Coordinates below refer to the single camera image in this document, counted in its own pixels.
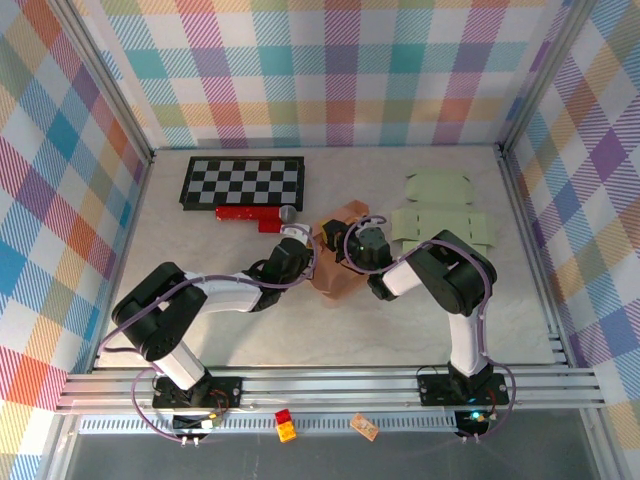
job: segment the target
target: small wooden block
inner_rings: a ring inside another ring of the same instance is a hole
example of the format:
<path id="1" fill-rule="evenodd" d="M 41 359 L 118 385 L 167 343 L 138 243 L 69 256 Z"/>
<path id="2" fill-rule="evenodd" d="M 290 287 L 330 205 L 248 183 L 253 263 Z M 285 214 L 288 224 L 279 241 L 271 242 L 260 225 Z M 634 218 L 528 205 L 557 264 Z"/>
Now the small wooden block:
<path id="1" fill-rule="evenodd" d="M 351 426 L 371 442 L 375 440 L 376 435 L 378 435 L 378 432 L 380 431 L 378 427 L 363 417 L 360 413 L 356 413 L 356 415 L 351 419 Z"/>
<path id="2" fill-rule="evenodd" d="M 293 427 L 293 422 L 285 422 L 276 426 L 278 430 L 278 436 L 282 443 L 287 443 L 297 437 L 296 429 Z"/>

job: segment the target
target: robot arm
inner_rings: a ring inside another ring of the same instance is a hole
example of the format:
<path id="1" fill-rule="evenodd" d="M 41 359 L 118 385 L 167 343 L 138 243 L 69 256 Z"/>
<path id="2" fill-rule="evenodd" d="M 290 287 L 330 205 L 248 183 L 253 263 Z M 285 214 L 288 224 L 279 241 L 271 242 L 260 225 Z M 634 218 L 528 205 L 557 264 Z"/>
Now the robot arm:
<path id="1" fill-rule="evenodd" d="M 309 265 L 311 252 L 306 247 L 304 234 L 294 229 L 283 233 L 287 237 L 274 248 L 268 259 L 256 262 L 233 277 L 276 285 L 296 280 Z M 202 275 L 185 273 L 171 262 L 163 263 L 116 305 L 112 312 L 113 321 L 118 326 L 122 325 L 177 284 L 198 277 Z M 186 392 L 187 403 L 198 406 L 205 400 L 204 396 L 217 389 L 217 385 L 216 379 L 182 342 L 195 317 L 223 311 L 258 312 L 274 305 L 284 291 L 284 288 L 266 288 L 229 280 L 189 285 L 176 292 L 166 305 L 157 306 L 123 333 L 145 360 L 162 371 L 179 390 Z"/>
<path id="2" fill-rule="evenodd" d="M 341 262 L 345 258 L 344 236 L 348 234 L 349 226 L 332 220 L 323 225 L 323 231 L 325 242 L 336 252 L 336 262 Z M 383 271 L 369 275 L 368 280 L 379 299 L 394 300 L 424 285 L 448 313 L 452 344 L 448 365 L 451 385 L 466 401 L 485 385 L 493 367 L 484 356 L 478 312 L 485 296 L 484 281 L 476 267 L 459 252 L 471 256 L 480 265 L 491 285 L 496 281 L 496 271 L 486 258 L 447 230 L 432 241 L 434 245 L 415 250 L 388 271 L 384 270 L 392 264 L 389 244 L 379 227 L 362 227 L 347 239 L 346 246 L 358 268 Z"/>

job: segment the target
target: chessboard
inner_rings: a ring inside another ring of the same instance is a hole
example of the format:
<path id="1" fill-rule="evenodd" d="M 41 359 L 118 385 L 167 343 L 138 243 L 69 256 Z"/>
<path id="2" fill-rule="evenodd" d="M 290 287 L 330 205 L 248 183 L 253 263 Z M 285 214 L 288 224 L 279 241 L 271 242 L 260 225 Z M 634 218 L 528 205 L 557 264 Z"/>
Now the chessboard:
<path id="1" fill-rule="evenodd" d="M 302 211 L 304 157 L 191 157 L 180 203 L 184 210 L 221 205 Z"/>

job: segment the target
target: red and yellow toy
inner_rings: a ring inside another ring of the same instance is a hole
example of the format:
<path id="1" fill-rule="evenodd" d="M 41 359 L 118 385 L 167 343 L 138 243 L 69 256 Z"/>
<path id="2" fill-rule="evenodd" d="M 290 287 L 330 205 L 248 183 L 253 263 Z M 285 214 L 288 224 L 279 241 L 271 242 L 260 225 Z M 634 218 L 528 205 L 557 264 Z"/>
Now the red and yellow toy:
<path id="1" fill-rule="evenodd" d="M 296 438 L 296 429 L 293 426 L 288 409 L 280 410 L 276 413 L 276 429 L 282 443 L 290 442 Z"/>

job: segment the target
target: plaid wallpaper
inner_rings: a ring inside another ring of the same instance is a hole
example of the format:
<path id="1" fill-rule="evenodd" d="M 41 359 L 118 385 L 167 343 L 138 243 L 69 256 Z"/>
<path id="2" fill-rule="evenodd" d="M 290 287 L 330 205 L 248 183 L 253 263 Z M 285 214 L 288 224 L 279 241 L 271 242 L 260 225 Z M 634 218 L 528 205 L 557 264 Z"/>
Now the plaid wallpaper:
<path id="1" fill-rule="evenodd" d="M 515 153 L 564 326 L 640 478 L 640 0 L 600 0 Z"/>
<path id="2" fill-rule="evenodd" d="M 0 479 L 33 478 L 143 163 L 46 0 L 0 1 Z"/>
<path id="3" fill-rule="evenodd" d="M 76 0 L 170 148 L 493 143 L 569 3 Z"/>
<path id="4" fill-rule="evenodd" d="M 518 118 L 518 116 L 520 115 L 524 100 L 527 97 L 527 94 L 529 93 L 529 91 L 531 90 L 531 87 L 533 86 L 534 82 L 536 81 L 538 77 L 538 72 L 540 71 L 540 68 L 542 67 L 545 60 L 547 59 L 549 48 L 551 47 L 555 39 L 558 37 L 558 34 L 562 30 L 562 27 L 564 26 L 564 23 L 567 19 L 567 16 L 569 15 L 569 11 L 571 10 L 571 7 L 573 6 L 574 2 L 575 0 L 562 1 L 561 7 L 558 9 L 556 17 L 553 19 L 553 23 L 551 24 L 551 27 L 549 28 L 549 30 L 547 31 L 547 34 L 544 37 L 544 41 L 542 42 L 542 45 L 540 45 L 540 50 L 538 50 L 538 53 L 536 54 L 536 57 L 533 63 L 529 67 L 529 71 L 527 72 L 524 78 L 524 81 L 520 85 L 520 89 L 518 90 L 518 94 L 516 95 L 515 100 L 511 104 L 511 108 L 509 109 L 507 118 L 504 124 L 502 125 L 502 128 L 500 129 L 500 133 L 498 134 L 498 137 L 497 137 L 497 141 L 499 143 L 502 143 L 506 140 L 507 134 L 509 133 L 509 130 L 511 129 L 511 127 L 513 127 L 513 123 L 515 119 Z"/>

